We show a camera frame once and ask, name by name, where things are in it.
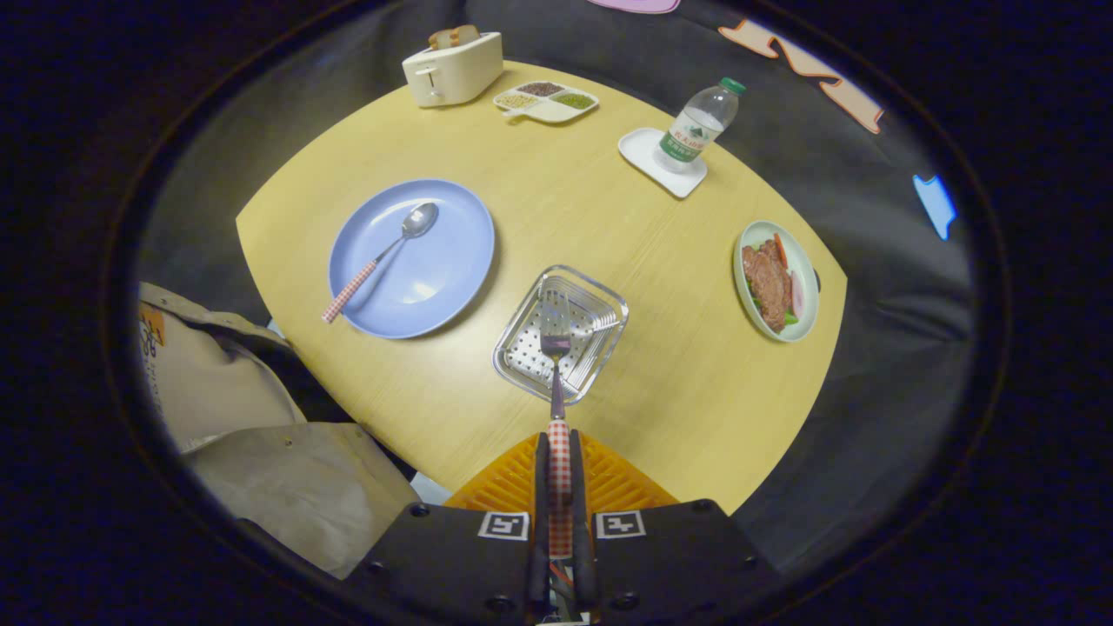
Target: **black screw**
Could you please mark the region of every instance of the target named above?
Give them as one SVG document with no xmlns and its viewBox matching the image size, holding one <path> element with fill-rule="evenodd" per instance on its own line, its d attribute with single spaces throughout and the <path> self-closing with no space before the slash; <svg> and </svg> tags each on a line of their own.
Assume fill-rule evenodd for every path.
<svg viewBox="0 0 1113 626">
<path fill-rule="evenodd" d="M 621 596 L 617 596 L 613 600 L 611 600 L 611 607 L 614 610 L 631 610 L 636 606 L 638 606 L 639 601 L 640 600 L 638 599 L 638 594 L 634 594 L 633 591 L 627 591 Z"/>
<path fill-rule="evenodd" d="M 487 601 L 484 603 L 484 606 L 486 606 L 487 609 L 493 610 L 495 613 L 510 613 L 514 610 L 514 603 L 506 596 L 495 596 L 493 598 L 487 598 Z"/>
</svg>

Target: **toaster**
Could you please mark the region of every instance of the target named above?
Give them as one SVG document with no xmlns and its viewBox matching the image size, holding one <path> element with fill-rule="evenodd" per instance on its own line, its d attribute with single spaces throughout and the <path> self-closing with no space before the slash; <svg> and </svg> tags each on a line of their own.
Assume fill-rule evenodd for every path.
<svg viewBox="0 0 1113 626">
<path fill-rule="evenodd" d="M 402 69 L 418 107 L 466 102 L 502 74 L 502 33 L 484 32 L 454 48 L 425 48 L 402 61 Z"/>
</svg>

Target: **blue plate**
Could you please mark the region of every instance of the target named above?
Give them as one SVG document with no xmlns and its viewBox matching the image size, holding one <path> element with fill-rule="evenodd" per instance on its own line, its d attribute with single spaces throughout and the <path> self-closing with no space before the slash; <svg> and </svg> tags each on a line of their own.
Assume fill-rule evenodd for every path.
<svg viewBox="0 0 1113 626">
<path fill-rule="evenodd" d="M 415 206 L 436 203 L 424 235 L 391 252 L 344 307 L 361 331 L 386 339 L 427 333 L 475 297 L 494 256 L 494 222 L 475 194 L 447 180 L 410 180 L 380 192 L 348 218 L 328 260 L 333 297 L 402 235 Z"/>
</svg>

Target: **carrot slice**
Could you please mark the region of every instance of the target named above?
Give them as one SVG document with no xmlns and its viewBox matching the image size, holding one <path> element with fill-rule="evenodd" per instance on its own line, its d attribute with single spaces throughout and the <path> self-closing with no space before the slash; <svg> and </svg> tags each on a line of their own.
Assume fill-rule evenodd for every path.
<svg viewBox="0 0 1113 626">
<path fill-rule="evenodd" d="M 777 242 L 777 254 L 780 255 L 780 264 L 788 270 L 788 256 L 785 255 L 785 244 L 780 243 L 780 235 L 774 233 L 772 241 Z"/>
</svg>

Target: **bread slice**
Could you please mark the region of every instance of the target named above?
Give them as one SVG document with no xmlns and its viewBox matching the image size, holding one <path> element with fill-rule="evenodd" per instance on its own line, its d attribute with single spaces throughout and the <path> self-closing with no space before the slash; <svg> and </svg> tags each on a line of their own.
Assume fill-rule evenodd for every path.
<svg viewBox="0 0 1113 626">
<path fill-rule="evenodd" d="M 457 26 L 453 29 L 439 30 L 429 36 L 429 46 L 434 50 L 455 48 L 475 41 L 480 38 L 480 29 L 474 25 Z"/>
</svg>

